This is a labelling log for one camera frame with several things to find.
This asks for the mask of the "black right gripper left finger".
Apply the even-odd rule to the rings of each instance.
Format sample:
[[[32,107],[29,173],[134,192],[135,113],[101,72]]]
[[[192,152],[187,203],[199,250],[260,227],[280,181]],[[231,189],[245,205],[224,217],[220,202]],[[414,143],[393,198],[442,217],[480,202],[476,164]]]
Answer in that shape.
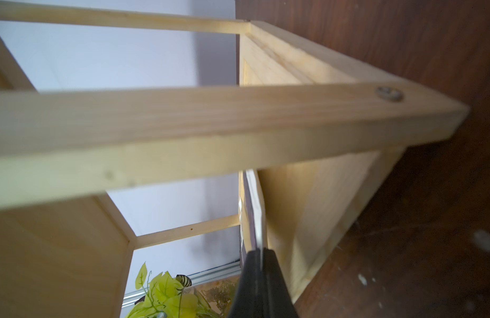
[[[260,250],[250,251],[242,269],[229,318],[263,317],[261,294],[262,263]]]

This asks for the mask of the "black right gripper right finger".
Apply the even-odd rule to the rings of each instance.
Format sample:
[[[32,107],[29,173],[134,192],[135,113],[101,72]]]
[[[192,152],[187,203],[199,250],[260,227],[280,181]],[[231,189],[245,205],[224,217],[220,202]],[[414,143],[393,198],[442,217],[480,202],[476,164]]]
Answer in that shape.
[[[264,317],[298,318],[275,252],[264,249],[262,256]]]

